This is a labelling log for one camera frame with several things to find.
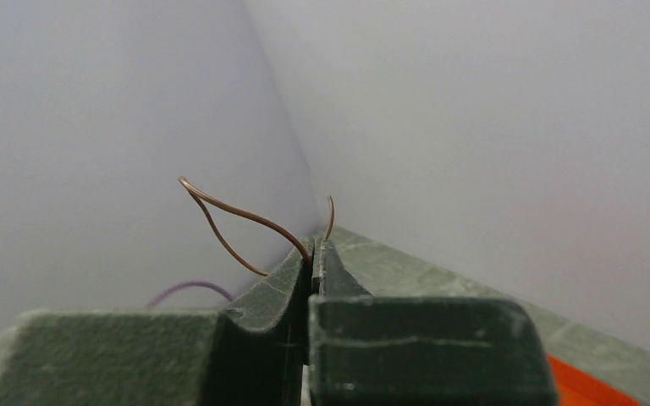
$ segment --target white wall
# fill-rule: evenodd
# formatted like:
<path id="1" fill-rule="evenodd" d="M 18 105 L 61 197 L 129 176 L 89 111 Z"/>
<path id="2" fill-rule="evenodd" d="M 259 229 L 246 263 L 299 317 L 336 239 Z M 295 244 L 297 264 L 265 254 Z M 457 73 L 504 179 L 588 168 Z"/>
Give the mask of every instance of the white wall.
<path id="1" fill-rule="evenodd" d="M 247 4 L 340 225 L 650 349 L 650 2 Z"/>
<path id="2" fill-rule="evenodd" d="M 142 306 L 229 257 L 177 181 L 319 223 L 310 173 L 242 2 L 0 2 L 0 331 L 36 307 Z M 214 209 L 248 260 L 289 250 Z M 208 306 L 192 288 L 163 305 Z"/>

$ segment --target orange edge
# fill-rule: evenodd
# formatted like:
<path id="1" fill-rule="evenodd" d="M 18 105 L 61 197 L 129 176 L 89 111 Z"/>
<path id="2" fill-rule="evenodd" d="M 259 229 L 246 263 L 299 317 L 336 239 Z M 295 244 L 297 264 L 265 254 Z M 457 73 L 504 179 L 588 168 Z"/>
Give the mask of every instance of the orange edge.
<path id="1" fill-rule="evenodd" d="M 548 355 L 559 406 L 640 406 L 640 404 L 599 379 Z"/>

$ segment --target purple wire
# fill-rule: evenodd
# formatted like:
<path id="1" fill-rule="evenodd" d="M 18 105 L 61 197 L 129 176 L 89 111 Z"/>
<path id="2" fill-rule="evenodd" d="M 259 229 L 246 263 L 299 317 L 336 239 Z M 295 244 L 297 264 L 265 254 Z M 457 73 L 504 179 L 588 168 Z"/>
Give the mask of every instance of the purple wire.
<path id="1" fill-rule="evenodd" d="M 228 293 L 227 290 L 221 288 L 220 286 L 216 285 L 215 283 L 210 283 L 208 281 L 185 281 L 181 282 L 178 284 L 175 284 L 171 286 L 170 288 L 167 288 L 163 290 L 161 293 L 157 294 L 155 298 L 151 299 L 150 302 L 148 302 L 148 308 L 151 308 L 159 303 L 161 303 L 164 299 L 166 299 L 168 296 L 171 294 L 174 294 L 178 292 L 179 290 L 183 290 L 185 288 L 190 288 L 191 286 L 200 286 L 201 288 L 209 288 L 211 290 L 214 290 L 221 294 L 225 299 L 228 300 L 228 302 L 233 301 L 233 296 Z"/>

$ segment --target purple cable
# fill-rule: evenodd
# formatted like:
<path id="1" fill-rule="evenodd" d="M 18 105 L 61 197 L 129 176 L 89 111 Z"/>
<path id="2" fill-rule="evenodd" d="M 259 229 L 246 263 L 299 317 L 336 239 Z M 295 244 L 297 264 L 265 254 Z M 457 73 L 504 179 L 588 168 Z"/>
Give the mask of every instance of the purple cable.
<path id="1" fill-rule="evenodd" d="M 228 302 L 233 301 L 233 296 L 228 293 L 227 290 L 219 287 L 215 283 L 210 283 L 208 281 L 185 281 L 178 283 L 176 285 L 171 286 L 170 288 L 162 291 L 158 295 L 156 295 L 155 298 L 151 299 L 150 302 L 148 302 L 148 308 L 150 309 L 151 307 L 161 303 L 164 299 L 166 299 L 168 296 L 171 294 L 174 294 L 178 292 L 179 290 L 183 290 L 185 288 L 190 288 L 191 286 L 200 286 L 201 288 L 209 288 L 211 290 L 214 290 L 221 294 L 225 299 L 228 300 Z"/>

